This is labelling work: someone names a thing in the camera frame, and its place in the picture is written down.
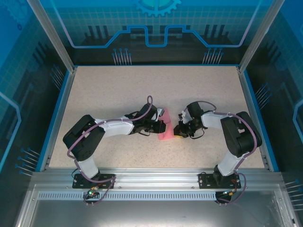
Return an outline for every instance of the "vent slot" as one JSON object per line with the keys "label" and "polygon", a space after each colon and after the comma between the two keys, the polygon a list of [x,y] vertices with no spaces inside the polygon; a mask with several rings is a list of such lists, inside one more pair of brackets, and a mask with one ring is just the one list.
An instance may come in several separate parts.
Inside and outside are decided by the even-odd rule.
{"label": "vent slot", "polygon": [[[38,200],[81,201],[86,192],[40,192]],[[214,201],[215,192],[109,192],[107,201]]]}

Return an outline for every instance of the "glass panel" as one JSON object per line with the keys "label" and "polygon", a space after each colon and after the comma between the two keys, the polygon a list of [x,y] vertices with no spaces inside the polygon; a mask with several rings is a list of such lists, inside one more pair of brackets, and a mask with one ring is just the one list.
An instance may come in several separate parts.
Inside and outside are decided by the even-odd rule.
{"label": "glass panel", "polygon": [[42,0],[77,65],[238,64],[272,0]]}
{"label": "glass panel", "polygon": [[66,68],[26,1],[0,0],[0,34],[0,220],[13,226]]}
{"label": "glass panel", "polygon": [[[303,2],[286,0],[247,72],[286,183],[303,181]],[[302,204],[301,196],[295,205]],[[302,211],[298,211],[303,221]]]}

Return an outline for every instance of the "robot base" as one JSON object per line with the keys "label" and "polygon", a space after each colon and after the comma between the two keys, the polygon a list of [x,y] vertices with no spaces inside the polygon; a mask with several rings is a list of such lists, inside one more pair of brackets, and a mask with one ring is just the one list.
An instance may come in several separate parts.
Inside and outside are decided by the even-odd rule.
{"label": "robot base", "polygon": [[238,175],[235,174],[225,176],[224,181],[221,182],[220,186],[217,185],[216,180],[214,178],[214,174],[207,174],[205,172],[198,174],[200,189],[234,189],[235,185],[232,180],[236,180],[237,189],[241,188],[240,178]]}
{"label": "robot base", "polygon": [[[95,181],[103,181],[109,178],[114,177],[115,174],[98,174],[98,177],[93,178],[93,180]],[[88,181],[87,179],[85,179],[81,174],[75,174],[73,183],[72,183],[72,188],[77,188],[77,189],[90,189],[96,185],[99,186],[99,189],[107,189],[110,185],[110,181],[109,182],[105,182],[105,183],[93,183]]]}

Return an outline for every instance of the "gear graphic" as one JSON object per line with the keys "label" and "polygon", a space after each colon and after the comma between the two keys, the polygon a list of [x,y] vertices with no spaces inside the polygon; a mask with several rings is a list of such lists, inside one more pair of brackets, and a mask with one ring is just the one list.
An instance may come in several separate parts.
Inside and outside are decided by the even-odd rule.
{"label": "gear graphic", "polygon": [[7,7],[10,15],[19,24],[22,24],[22,21],[27,17],[28,9],[26,0],[1,0],[0,7],[1,5]]}
{"label": "gear graphic", "polygon": [[148,16],[159,14],[164,16],[166,13],[171,13],[172,9],[176,9],[181,0],[134,0],[138,10],[142,13],[147,13]]}

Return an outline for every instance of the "blue trim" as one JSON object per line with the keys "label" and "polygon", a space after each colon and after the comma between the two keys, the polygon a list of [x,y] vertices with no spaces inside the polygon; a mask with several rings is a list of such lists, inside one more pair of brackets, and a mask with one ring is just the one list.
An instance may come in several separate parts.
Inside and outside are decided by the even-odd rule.
{"label": "blue trim", "polygon": [[294,115],[293,115],[293,122],[294,122],[294,126],[297,129],[297,132],[299,134],[299,137],[301,139],[301,142],[303,143],[303,134],[301,131],[301,128],[297,122],[297,115],[298,115],[298,110],[300,108],[300,106],[303,105],[303,99],[301,99],[295,106],[294,106]]}
{"label": "blue trim", "polygon": [[[123,66],[123,65],[75,65],[78,66]],[[165,65],[131,65],[131,66],[239,66],[239,64],[222,64],[222,65],[204,65],[204,64],[165,64]]]}
{"label": "blue trim", "polygon": [[1,170],[2,170],[2,168],[3,168],[4,162],[5,162],[5,160],[6,160],[7,156],[8,156],[8,154],[9,154],[10,148],[11,148],[11,146],[12,146],[12,144],[13,144],[13,141],[14,141],[14,139],[15,139],[15,136],[16,136],[16,134],[17,134],[17,132],[18,132],[18,129],[19,129],[19,126],[20,126],[20,124],[21,124],[21,113],[20,113],[20,109],[19,109],[18,104],[16,104],[12,99],[9,99],[9,98],[8,98],[5,94],[3,94],[2,92],[0,92],[0,97],[2,97],[5,101],[7,101],[8,104],[9,104],[10,106],[12,106],[12,107],[16,110],[17,118],[18,118],[18,121],[17,121],[17,124],[16,124],[16,126],[15,126],[15,129],[14,129],[14,131],[13,131],[13,133],[12,133],[10,139],[9,139],[9,143],[8,143],[8,145],[6,146],[5,151],[4,151],[4,154],[3,154],[3,157],[2,157],[2,159],[1,159],[1,161],[0,161],[0,173],[1,173]]}
{"label": "blue trim", "polygon": [[274,172],[279,172],[279,167],[278,167],[278,165],[276,163],[276,158],[275,158],[275,155],[274,155],[274,151],[273,151],[273,149],[271,147],[271,144],[270,144],[270,141],[269,141],[269,137],[268,137],[268,134],[267,134],[264,122],[263,122],[263,118],[262,118],[262,115],[261,115],[261,111],[259,109],[259,106],[258,106],[258,103],[257,103],[257,100],[256,100],[256,96],[255,96],[255,93],[254,93],[254,91],[252,89],[252,85],[251,85],[251,82],[250,82],[250,79],[248,77],[248,73],[247,73],[246,70],[244,71],[244,76],[245,76],[245,79],[247,81],[247,85],[248,85],[249,92],[251,94],[252,102],[254,104],[254,107],[255,107],[255,110],[256,110],[256,113],[257,113],[257,118],[258,118],[258,120],[260,122],[260,125],[261,125],[261,130],[263,132],[263,136],[264,136],[264,140],[265,140],[263,142],[266,144],[267,149],[268,149],[268,154],[269,154],[269,158],[270,158],[269,161],[272,164]]}
{"label": "blue trim", "polygon": [[62,100],[62,97],[63,97],[63,93],[64,93],[64,90],[65,90],[65,87],[66,87],[66,83],[67,83],[67,79],[69,77],[69,73],[70,72],[67,70],[66,74],[65,74],[65,77],[64,77],[64,81],[63,81],[61,90],[60,90],[60,93],[59,93],[59,96],[58,96],[58,100],[57,100],[55,109],[53,110],[53,116],[52,116],[51,122],[49,124],[47,134],[46,134],[46,137],[45,137],[45,140],[44,140],[44,144],[43,144],[43,147],[42,147],[42,150],[41,150],[40,158],[39,158],[37,166],[36,166],[36,172],[40,172],[40,169],[42,167],[43,159],[44,159],[44,156],[46,154],[46,148],[47,148],[47,145],[49,143],[49,140],[50,140],[50,137],[51,137],[51,134],[52,134],[52,131],[53,131],[53,125],[55,123],[55,120],[56,120],[56,117],[57,117],[57,114],[58,114],[59,106],[60,106],[60,103],[61,103],[61,100]]}
{"label": "blue trim", "polygon": [[248,25],[247,25],[247,28],[245,29],[245,32],[244,32],[243,37],[241,38],[241,41],[240,41],[239,44],[208,44],[208,43],[199,35],[199,33],[198,33],[196,30],[186,29],[186,25],[167,25],[167,26],[165,27],[165,29],[164,29],[164,44],[150,44],[150,43],[149,43],[149,35],[148,35],[148,28],[147,28],[147,26],[145,26],[145,25],[127,25],[127,26],[126,26],[126,30],[122,30],[122,31],[116,32],[116,33],[114,34],[114,36],[111,37],[111,39],[110,39],[105,45],[97,45],[97,46],[76,46],[76,45],[73,43],[73,41],[72,41],[72,39],[71,39],[71,37],[70,37],[68,31],[67,31],[67,28],[65,27],[65,24],[64,24],[64,22],[63,22],[63,20],[62,20],[62,18],[61,18],[61,16],[60,16],[60,14],[59,14],[59,11],[58,11],[58,9],[57,9],[55,3],[54,3],[54,0],[50,0],[51,5],[53,6],[53,9],[55,10],[55,13],[56,13],[56,15],[57,15],[57,17],[58,17],[58,19],[59,19],[59,22],[60,22],[60,24],[61,24],[61,26],[62,26],[62,28],[63,28],[65,34],[66,34],[67,39],[69,40],[71,46],[72,46],[73,48],[75,48],[75,49],[97,49],[97,48],[107,48],[107,47],[109,47],[109,46],[111,45],[111,43],[112,43],[120,34],[130,34],[132,28],[143,28],[143,29],[144,29],[144,33],[145,33],[145,44],[146,44],[147,47],[158,47],[158,48],[159,48],[159,47],[165,47],[165,46],[167,45],[167,43],[168,43],[168,37],[169,37],[168,30],[169,30],[170,28],[182,28],[182,33],[192,33],[192,34],[193,34],[194,36],[196,36],[196,38],[197,38],[201,43],[203,43],[203,45],[206,46],[206,47],[231,47],[231,48],[238,48],[238,47],[242,46],[242,44],[243,44],[243,42],[244,42],[244,40],[245,40],[245,38],[246,38],[246,35],[247,35],[247,33],[249,32],[250,27],[251,27],[251,25],[252,25],[252,23],[253,23],[253,21],[254,21],[254,19],[255,19],[255,17],[256,17],[256,14],[257,14],[257,12],[258,12],[260,6],[261,6],[262,1],[263,1],[263,0],[259,0],[258,5],[257,5],[256,8],[255,8],[255,11],[254,11],[254,13],[253,13],[253,15],[252,15],[252,17],[251,17],[251,19],[250,19],[250,22],[249,22]]}

